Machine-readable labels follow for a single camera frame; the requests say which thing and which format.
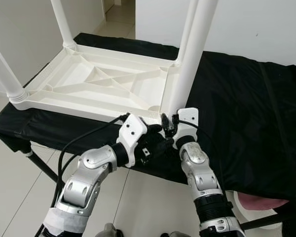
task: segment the table leg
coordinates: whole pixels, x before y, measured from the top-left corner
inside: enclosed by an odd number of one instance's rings
[[[288,215],[288,214],[274,214],[271,216],[267,216],[267,217],[263,217],[260,219],[256,219],[254,221],[249,221],[249,222],[245,222],[242,223],[240,225],[240,227],[245,231],[245,230],[250,230],[250,229],[254,229],[254,228],[258,228],[261,226],[268,226],[268,225],[272,225],[272,224],[276,224],[276,223],[280,223],[283,221],[286,221],[288,219],[291,219],[294,215]]]
[[[57,182],[57,174],[31,149],[30,152],[24,153],[38,168],[40,168],[49,178]]]

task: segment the black cloth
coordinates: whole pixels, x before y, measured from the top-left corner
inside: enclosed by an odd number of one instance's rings
[[[172,46],[84,33],[75,41],[171,60],[178,53]],[[199,109],[198,142],[219,178],[221,160],[226,189],[296,200],[296,66],[204,52],[186,106]],[[26,147],[29,140],[61,150],[70,140],[103,124],[38,109],[18,111],[8,104],[0,113],[0,139],[13,151]],[[110,126],[68,151],[112,144],[118,129]],[[177,153],[168,148],[165,154],[145,166],[137,163],[134,169],[186,183]]]

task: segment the robotic hand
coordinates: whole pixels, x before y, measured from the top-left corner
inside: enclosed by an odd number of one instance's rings
[[[244,232],[231,211],[232,206],[223,196],[217,178],[209,167],[207,155],[196,143],[197,126],[198,110],[195,108],[180,109],[174,126],[164,127],[164,134],[172,137],[168,141],[173,142],[173,147],[180,151],[182,169],[191,186],[200,219],[200,235],[202,237],[244,237]],[[145,136],[161,130],[160,125],[148,126],[141,118],[129,115],[119,130],[116,144],[83,153],[78,160],[76,172],[66,182],[55,207],[49,209],[41,235],[46,237],[82,236],[97,200],[101,182],[117,167],[134,166],[135,148],[139,147]],[[148,149],[141,148],[141,151],[144,156],[149,156]],[[108,234],[100,233],[99,236],[118,236],[114,227],[110,230],[105,229],[105,233]],[[187,235],[173,232],[170,236],[186,237]]]

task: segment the white tile floor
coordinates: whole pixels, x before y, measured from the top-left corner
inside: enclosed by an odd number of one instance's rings
[[[102,36],[135,38],[135,5],[114,6],[107,12]],[[0,97],[0,110],[8,100]],[[54,170],[59,151],[39,144],[33,149]],[[71,164],[65,179],[75,170]],[[0,141],[0,237],[33,237],[49,208],[55,184],[21,153],[13,153]],[[233,201],[232,194],[228,199]],[[245,219],[234,208],[240,222]],[[94,237],[112,222],[125,237],[159,237],[163,232],[181,231],[198,236],[198,218],[189,187],[125,168],[110,174],[102,183],[99,198],[84,237]],[[280,237],[280,228],[254,229],[248,237]]]
[[[106,13],[106,25],[96,35],[135,39],[135,1],[129,0],[127,4],[114,5]]]

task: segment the black cable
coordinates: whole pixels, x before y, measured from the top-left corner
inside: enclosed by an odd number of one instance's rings
[[[62,175],[65,173],[66,171],[66,168],[68,167],[68,165],[73,161],[74,158],[76,158],[77,156],[79,155],[78,154],[75,154],[73,156],[71,156],[69,158],[69,160],[66,162],[66,164],[64,165],[63,169],[62,169],[62,172],[61,174],[58,174],[58,176],[60,177],[60,179],[62,179]],[[53,201],[51,202],[51,205],[50,207],[54,207],[55,204],[56,204],[56,201],[57,201],[57,197],[58,197],[58,184],[56,184],[56,187],[55,187],[55,192],[54,192],[54,197],[53,197]],[[43,231],[44,229],[44,225],[42,224],[39,228],[39,230],[36,232],[35,234],[35,237],[39,237],[39,235],[41,234],[41,232]]]
[[[220,177],[221,177],[221,183],[220,183],[220,185],[221,185],[222,193],[223,193],[225,199],[227,200],[226,191],[225,191],[225,187],[224,187],[224,180],[223,180],[223,175],[222,175],[222,156],[221,156],[220,152],[218,151],[217,146],[214,143],[213,139],[211,138],[210,135],[208,135],[207,132],[205,132],[203,129],[199,128],[197,125],[195,125],[195,124],[193,124],[191,122],[183,121],[183,120],[179,120],[179,122],[180,123],[187,124],[187,125],[190,125],[192,127],[195,127],[197,130],[200,130],[202,133],[204,133],[204,135],[208,138],[208,140],[213,145],[213,148],[214,148],[215,153],[218,156],[218,160],[219,160]]]
[[[62,163],[63,163],[63,158],[64,158],[64,154],[66,152],[66,149],[71,144],[73,144],[74,142],[76,142],[76,141],[78,141],[78,140],[80,140],[80,139],[82,139],[82,138],[84,138],[84,137],[86,137],[86,136],[88,136],[88,135],[90,135],[90,134],[92,134],[94,132],[97,132],[97,131],[100,131],[100,130],[104,129],[104,128],[114,124],[115,122],[117,122],[119,120],[123,120],[125,118],[125,116],[128,116],[128,115],[119,116],[119,117],[113,119],[112,121],[106,123],[102,127],[98,127],[98,128],[95,128],[95,129],[93,129],[93,130],[91,130],[89,132],[86,132],[86,133],[82,134],[81,136],[71,140],[67,145],[65,145],[64,148],[62,149],[62,151],[61,151],[61,153],[59,155],[59,159],[58,159],[58,174],[61,173],[61,170],[62,170]],[[60,192],[61,192],[61,190],[63,188],[63,184],[62,184],[62,179],[60,179],[59,177],[58,177],[58,180],[57,180],[57,185],[58,185],[58,195],[60,195]]]
[[[39,237],[39,235],[41,234],[41,232],[43,231],[44,229],[44,225],[42,224],[39,228],[39,230],[36,232],[35,236],[34,237]]]

